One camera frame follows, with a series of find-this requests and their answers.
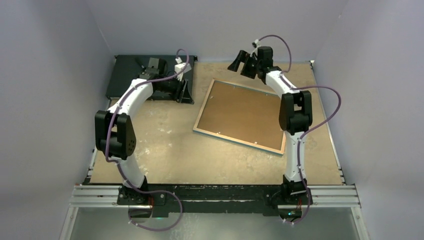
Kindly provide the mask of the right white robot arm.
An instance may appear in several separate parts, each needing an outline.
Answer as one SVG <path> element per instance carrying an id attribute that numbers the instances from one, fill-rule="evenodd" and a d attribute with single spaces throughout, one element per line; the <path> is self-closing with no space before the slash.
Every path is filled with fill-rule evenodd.
<path id="1" fill-rule="evenodd" d="M 280 196 L 284 202 L 292 204 L 307 192 L 304 138 L 313 123 L 312 94 L 308 90 L 299 90 L 281 68 L 274 65 L 270 46 L 259 46 L 253 53 L 240 50 L 228 70 L 237 72 L 240 64 L 243 64 L 242 76 L 259 78 L 280 98 L 278 122 L 287 138 L 287 163 Z"/>

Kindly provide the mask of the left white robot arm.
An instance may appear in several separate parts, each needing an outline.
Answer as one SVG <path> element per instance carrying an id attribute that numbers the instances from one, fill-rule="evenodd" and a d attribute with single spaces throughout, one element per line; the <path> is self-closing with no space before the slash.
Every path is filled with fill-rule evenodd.
<path id="1" fill-rule="evenodd" d="M 184 93 L 184 74 L 191 70 L 188 59 L 175 58 L 172 75 L 167 75 L 167 61 L 151 58 L 138 76 L 134 77 L 119 100 L 107 110 L 98 110 L 94 116 L 95 146 L 104 154 L 106 162 L 117 166 L 122 177 L 122 195 L 138 205 L 146 203 L 149 190 L 146 175 L 138 167 L 134 151 L 137 137 L 132 116 L 156 91 L 169 93 L 179 100 Z"/>

